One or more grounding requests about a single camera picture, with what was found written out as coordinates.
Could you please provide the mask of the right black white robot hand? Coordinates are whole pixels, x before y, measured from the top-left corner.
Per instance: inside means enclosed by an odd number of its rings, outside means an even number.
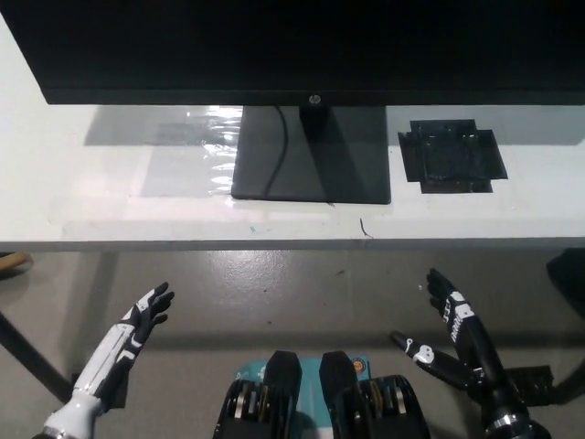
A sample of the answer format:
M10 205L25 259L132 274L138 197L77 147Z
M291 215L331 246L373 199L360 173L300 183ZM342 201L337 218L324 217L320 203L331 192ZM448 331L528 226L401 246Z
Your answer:
M394 331L392 342L431 376L466 391L480 404L513 405L517 397L481 318L470 302L442 273L427 274L430 303L447 327L454 358L413 337Z

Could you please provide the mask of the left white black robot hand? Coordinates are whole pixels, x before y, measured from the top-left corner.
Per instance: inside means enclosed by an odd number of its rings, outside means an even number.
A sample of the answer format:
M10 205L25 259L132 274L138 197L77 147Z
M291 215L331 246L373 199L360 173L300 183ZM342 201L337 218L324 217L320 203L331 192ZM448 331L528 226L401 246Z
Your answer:
M104 336L77 378L74 392L104 404L112 402L154 327L168 318L174 296L164 282L139 299Z

